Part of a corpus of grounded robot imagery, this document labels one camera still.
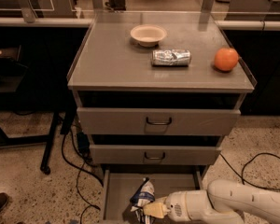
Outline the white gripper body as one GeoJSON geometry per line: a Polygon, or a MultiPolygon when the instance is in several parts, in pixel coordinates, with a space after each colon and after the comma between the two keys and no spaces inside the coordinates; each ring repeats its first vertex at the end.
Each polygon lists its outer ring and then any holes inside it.
{"type": "Polygon", "coordinates": [[[190,221],[187,205],[186,205],[187,193],[185,191],[179,191],[171,193],[165,201],[165,205],[168,209],[168,217],[175,222],[190,221]]]}

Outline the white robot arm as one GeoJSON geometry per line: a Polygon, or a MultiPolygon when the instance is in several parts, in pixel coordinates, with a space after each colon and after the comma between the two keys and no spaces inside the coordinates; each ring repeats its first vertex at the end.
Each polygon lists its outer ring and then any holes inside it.
{"type": "Polygon", "coordinates": [[[174,222],[245,224],[238,211],[280,224],[280,193],[229,180],[212,181],[207,189],[178,191],[143,207],[146,216],[174,222]]]}

